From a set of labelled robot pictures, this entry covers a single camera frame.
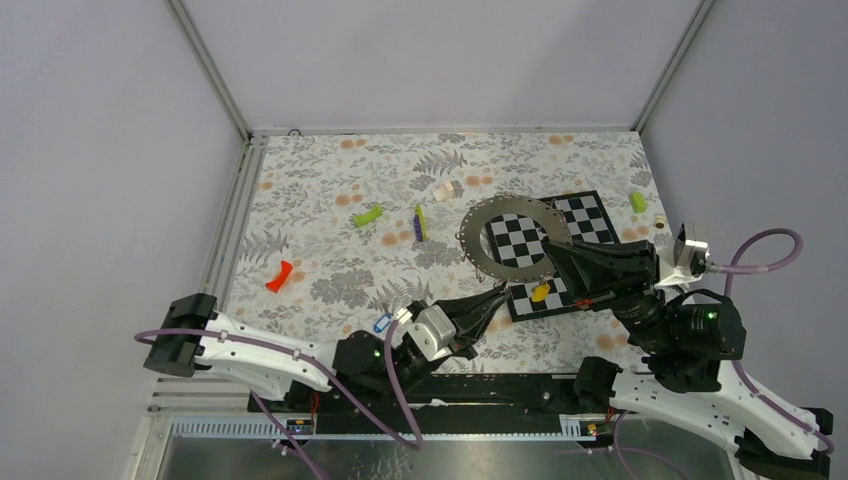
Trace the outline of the yellow headed key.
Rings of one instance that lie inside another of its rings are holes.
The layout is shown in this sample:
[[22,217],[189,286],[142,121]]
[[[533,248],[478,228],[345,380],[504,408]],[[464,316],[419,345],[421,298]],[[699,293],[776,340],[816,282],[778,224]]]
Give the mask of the yellow headed key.
[[533,287],[530,301],[532,303],[542,303],[546,300],[551,290],[551,285],[547,282],[540,283]]

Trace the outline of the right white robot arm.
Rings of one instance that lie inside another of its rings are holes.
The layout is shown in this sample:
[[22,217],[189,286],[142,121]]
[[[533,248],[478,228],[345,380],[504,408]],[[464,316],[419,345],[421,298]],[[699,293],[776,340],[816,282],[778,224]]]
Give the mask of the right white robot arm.
[[573,386],[583,410],[632,411],[696,434],[766,479],[826,479],[832,414],[780,399],[741,368],[746,331],[725,296],[698,289],[666,299],[665,286],[713,272],[708,246],[679,239],[597,244],[546,240],[543,250],[582,310],[610,311],[646,372],[584,359]]

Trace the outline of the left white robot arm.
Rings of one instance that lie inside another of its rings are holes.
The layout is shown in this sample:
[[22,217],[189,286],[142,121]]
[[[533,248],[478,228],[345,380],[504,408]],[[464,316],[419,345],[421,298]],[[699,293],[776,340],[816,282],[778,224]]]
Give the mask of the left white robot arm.
[[406,394],[451,357],[473,359],[497,311],[509,298],[497,286],[470,297],[416,300],[384,317],[380,333],[357,330],[341,340],[298,340],[262,331],[216,311],[216,298],[174,301],[162,326],[140,332],[148,370],[191,378],[202,371],[240,384],[296,411],[314,392],[380,398]]

